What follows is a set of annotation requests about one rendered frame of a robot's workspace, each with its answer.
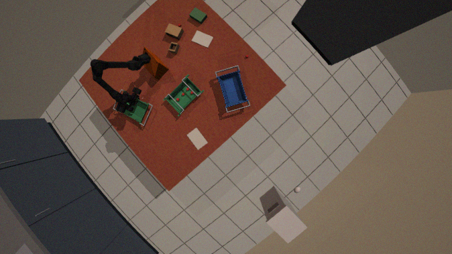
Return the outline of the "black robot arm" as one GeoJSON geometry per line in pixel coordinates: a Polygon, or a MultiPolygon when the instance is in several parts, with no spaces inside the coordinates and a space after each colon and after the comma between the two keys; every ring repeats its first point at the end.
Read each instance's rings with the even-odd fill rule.
{"type": "Polygon", "coordinates": [[[150,56],[145,52],[139,56],[134,56],[132,60],[128,62],[106,62],[102,60],[93,59],[91,60],[91,70],[93,74],[93,80],[102,86],[111,95],[115,101],[117,101],[117,108],[115,110],[122,113],[126,110],[126,103],[131,100],[128,92],[123,91],[123,94],[117,92],[111,88],[103,79],[103,71],[107,68],[128,68],[129,70],[139,70],[144,64],[150,63],[150,56]],[[125,103],[126,102],[126,103],[125,103]]]}

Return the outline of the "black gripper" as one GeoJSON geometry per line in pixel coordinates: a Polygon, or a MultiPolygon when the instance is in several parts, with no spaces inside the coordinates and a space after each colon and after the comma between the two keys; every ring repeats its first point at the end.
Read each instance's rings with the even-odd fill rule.
{"type": "Polygon", "coordinates": [[[134,106],[134,107],[135,107],[135,106],[137,105],[138,101],[136,101],[136,99],[139,99],[139,95],[138,95],[138,94],[141,94],[142,90],[140,90],[140,89],[137,88],[137,87],[134,87],[133,90],[132,90],[132,92],[134,92],[134,93],[132,93],[132,95],[130,95],[131,100],[130,100],[130,102],[129,102],[129,105],[126,104],[126,105],[127,105],[126,109],[127,109],[128,111],[130,111],[130,112],[133,111],[133,107],[131,107],[131,106],[134,106]]]}

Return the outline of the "green rectangular block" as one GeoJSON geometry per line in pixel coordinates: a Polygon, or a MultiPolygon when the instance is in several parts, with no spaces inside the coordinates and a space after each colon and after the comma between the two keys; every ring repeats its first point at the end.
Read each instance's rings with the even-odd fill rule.
{"type": "Polygon", "coordinates": [[[207,18],[207,14],[203,13],[203,11],[200,11],[196,7],[191,11],[189,15],[192,19],[196,20],[200,24],[202,24],[207,18]]]}

